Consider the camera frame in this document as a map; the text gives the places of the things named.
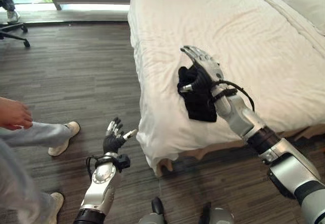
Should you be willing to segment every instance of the robotic arm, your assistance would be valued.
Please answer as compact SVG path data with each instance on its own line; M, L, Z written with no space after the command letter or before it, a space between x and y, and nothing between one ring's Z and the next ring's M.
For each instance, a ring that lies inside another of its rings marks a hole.
M268 176L279 191L285 197L297 199L307 223L325 223L325 185L315 166L285 138L278 137L267 127L245 105L236 89L228 88L229 84L235 84L223 80L219 64L209 54L194 46L184 46L181 51L192 60L198 76L180 91L211 89L217 114L258 152L264 164L270 165Z
M119 155L118 149L137 130L123 135L121 120L117 117L109 124L103 142L104 155L93 157L96 159L96 170L91 173L90 160L87 159L88 173L91 185L81 203L78 216L74 224L103 224L104 219L111 209L114 200L115 188L120 184L120 173L130 167L130 159L126 154Z

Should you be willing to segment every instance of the robot finger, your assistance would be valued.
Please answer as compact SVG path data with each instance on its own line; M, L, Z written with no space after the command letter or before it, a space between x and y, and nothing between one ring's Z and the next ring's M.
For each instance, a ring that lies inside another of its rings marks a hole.
M196 60L196 55L195 53L193 53L188 46L184 46L181 48L181 51L184 52L191 60L193 63L196 63L197 60Z
M117 136L118 131L121 129L121 127L123 127L123 124L118 125L115 129L114 129L114 135Z
M118 118L117 121L115 122L115 124L112 127L113 131L116 129L116 127L119 125L120 122L121 122L121 120Z
M213 58L204 50L195 46L189 46L189 48L199 57L200 60L213 60Z
M107 131L111 131L113 129L114 125L115 125L115 121L111 121L110 124L107 127Z
M134 129L134 130L128 132L127 134L125 134L123 136L124 140L128 140L129 138L133 137L135 134L137 134L137 131L138 131L137 129Z
M204 55L201 50L195 46L192 45L186 45L185 46L188 50L190 50L197 58L199 58L200 56Z
M193 91L192 84L188 84L188 85L181 87L179 91L181 93L187 93L187 92Z
M117 135L117 138L120 138L124 134L124 131L120 132L119 135Z

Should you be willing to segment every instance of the chair base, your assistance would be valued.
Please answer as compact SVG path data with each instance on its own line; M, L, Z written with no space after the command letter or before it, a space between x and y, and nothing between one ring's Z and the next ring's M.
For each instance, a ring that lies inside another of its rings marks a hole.
M17 24L12 24L12 25L0 25L0 40L3 40L4 38L11 38L15 40L22 40L24 42L24 46L26 48L30 47L30 43L28 42L27 39L21 38L16 35L11 35L10 31L16 30L20 28L24 33L28 32L27 27L25 26L24 23L17 23Z

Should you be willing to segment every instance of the white sneaker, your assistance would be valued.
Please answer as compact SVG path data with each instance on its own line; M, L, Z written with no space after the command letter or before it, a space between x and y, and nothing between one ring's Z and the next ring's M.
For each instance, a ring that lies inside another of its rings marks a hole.
M7 17L7 23L17 23L20 19L20 15L16 11L7 11Z
M69 140L76 135L77 133L79 133L80 131L80 126L77 122L75 121L71 121L68 124L65 124L65 126L67 126L69 128L69 130L72 133L72 136L67 139L62 145L54 147L54 148L49 148L49 155L50 156L59 156L61 155L63 152L65 152L65 150L68 148L69 146Z
M55 200L55 210L53 212L53 216L50 217L48 224L57 224L57 214L62 208L64 197L60 193L52 193L51 196Z

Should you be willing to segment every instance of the white bedsheet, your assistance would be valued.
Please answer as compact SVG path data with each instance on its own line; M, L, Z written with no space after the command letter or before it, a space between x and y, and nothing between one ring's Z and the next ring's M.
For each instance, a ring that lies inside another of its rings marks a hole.
M141 85L137 139L154 171L162 158L239 139L221 118L188 119L177 93L178 69L191 66L183 45L218 59L273 130L325 122L325 37L281 0L131 0L128 21Z

